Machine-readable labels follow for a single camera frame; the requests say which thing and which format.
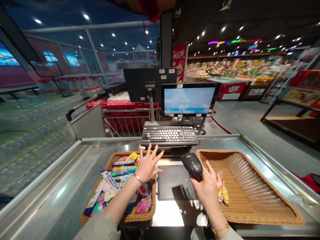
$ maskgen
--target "wicker basket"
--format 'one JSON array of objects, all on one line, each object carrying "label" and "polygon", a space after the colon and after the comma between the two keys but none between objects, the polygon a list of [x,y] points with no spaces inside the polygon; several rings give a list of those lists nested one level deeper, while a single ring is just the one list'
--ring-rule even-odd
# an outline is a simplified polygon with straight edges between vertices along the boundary
[{"label": "wicker basket", "polygon": [[230,206],[221,209],[230,222],[268,225],[304,225],[298,210],[268,182],[254,164],[240,151],[197,150],[206,166],[222,171]]},{"label": "wicker basket", "polygon": [[[114,153],[114,154],[110,157],[110,159],[109,159],[109,161],[108,161],[108,163],[107,163],[107,165],[106,165],[106,167],[105,167],[104,169],[111,170],[111,169],[112,169],[112,163],[113,163],[113,162],[118,161],[118,160],[119,160],[121,157],[123,157],[123,156],[129,156],[131,153],[133,153],[133,152],[117,152],[117,153]],[[102,180],[102,176],[99,178],[96,186],[94,187],[94,189],[93,189],[93,191],[92,191],[92,193],[91,193],[91,195],[90,195],[90,198],[88,199],[85,207],[83,208],[82,213],[83,213],[84,210],[86,209],[86,206],[88,205],[88,203],[89,203],[89,201],[90,201],[90,199],[91,199],[94,191],[95,191],[96,188],[98,187],[98,185],[99,185],[99,183],[101,182],[101,180]],[[125,222],[125,223],[128,223],[128,222],[143,222],[143,221],[148,221],[148,220],[150,220],[150,219],[153,217],[154,212],[155,212],[155,210],[156,210],[156,184],[155,184],[156,181],[155,181],[155,178],[153,178],[151,181],[152,181],[152,205],[151,205],[151,209],[150,209],[149,212],[146,213],[146,214],[140,214],[140,215],[124,215],[124,222]],[[81,214],[80,222],[84,225],[84,224],[86,224],[86,222],[87,222],[89,219],[90,219],[90,217]]]}]

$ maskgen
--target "woman's left hand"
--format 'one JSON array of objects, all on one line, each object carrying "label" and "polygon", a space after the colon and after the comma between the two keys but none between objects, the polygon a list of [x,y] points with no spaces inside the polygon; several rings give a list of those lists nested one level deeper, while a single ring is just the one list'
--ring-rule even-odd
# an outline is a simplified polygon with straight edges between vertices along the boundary
[{"label": "woman's left hand", "polygon": [[154,148],[154,151],[150,154],[151,150],[151,144],[148,146],[148,152],[143,158],[143,151],[142,148],[140,149],[140,164],[137,167],[136,175],[141,179],[142,182],[148,182],[150,181],[155,175],[158,173],[164,172],[162,169],[157,168],[156,170],[153,170],[156,163],[161,159],[163,156],[164,151],[159,153],[158,156],[156,156],[158,145]]}]

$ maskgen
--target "hand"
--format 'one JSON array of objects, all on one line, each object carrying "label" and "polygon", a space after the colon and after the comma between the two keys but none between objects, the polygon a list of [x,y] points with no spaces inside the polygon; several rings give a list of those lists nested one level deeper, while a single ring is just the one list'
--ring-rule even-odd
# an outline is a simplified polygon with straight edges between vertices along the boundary
[{"label": "hand", "polygon": [[156,145],[152,154],[150,154],[150,150],[151,150],[151,144],[149,144],[148,152],[147,152],[145,158],[143,159],[143,151],[142,151],[142,148],[140,149],[140,164],[136,170],[136,175],[144,183],[150,181],[158,173],[164,172],[160,168],[153,170],[153,167],[156,165],[156,163],[163,156],[164,151],[162,151],[158,156],[156,156],[156,153],[158,150],[158,145]]},{"label": "hand", "polygon": [[210,173],[204,166],[202,166],[203,173],[206,173],[205,175],[202,175],[203,180],[198,182],[194,176],[190,175],[190,181],[194,186],[200,203],[207,211],[209,206],[219,206],[218,189],[222,186],[222,182],[220,174],[216,174],[213,171],[208,160],[206,160],[206,165],[209,168]]}]

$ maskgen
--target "woman's right hand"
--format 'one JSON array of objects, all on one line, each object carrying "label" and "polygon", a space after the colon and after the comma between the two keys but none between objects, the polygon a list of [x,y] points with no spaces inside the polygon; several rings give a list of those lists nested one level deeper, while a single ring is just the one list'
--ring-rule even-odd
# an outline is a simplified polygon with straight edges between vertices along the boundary
[{"label": "woman's right hand", "polygon": [[219,206],[218,189],[222,186],[222,182],[220,174],[216,174],[213,171],[208,160],[206,160],[206,165],[210,172],[203,167],[203,173],[205,173],[202,175],[203,180],[198,182],[194,176],[190,175],[190,181],[194,186],[200,203],[207,211],[209,207]]}]

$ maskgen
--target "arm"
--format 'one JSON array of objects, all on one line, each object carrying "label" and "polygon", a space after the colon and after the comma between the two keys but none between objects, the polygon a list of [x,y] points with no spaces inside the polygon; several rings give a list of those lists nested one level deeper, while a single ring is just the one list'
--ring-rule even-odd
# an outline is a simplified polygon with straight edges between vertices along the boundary
[{"label": "arm", "polygon": [[220,208],[218,200],[218,189],[222,186],[220,174],[216,174],[213,171],[208,160],[206,161],[206,165],[210,173],[206,168],[203,168],[205,175],[203,175],[201,182],[190,176],[190,181],[194,186],[197,197],[207,213],[211,227],[216,231],[216,238],[240,240],[242,238],[232,228],[227,227],[228,221]]},{"label": "arm", "polygon": [[[144,183],[150,181],[156,174],[164,172],[160,168],[153,170],[156,163],[162,157],[163,151],[156,156],[158,145],[156,145],[152,154],[150,154],[150,150],[151,144],[148,147],[148,152],[144,159],[142,157],[142,149],[140,150],[140,164],[136,170],[136,175]],[[117,226],[119,225],[130,200],[140,185],[140,181],[135,176],[130,177],[123,188],[109,202],[107,207],[102,212],[97,213],[90,218],[86,225],[84,225],[76,235],[74,240],[119,239],[120,232],[117,232]]]}]

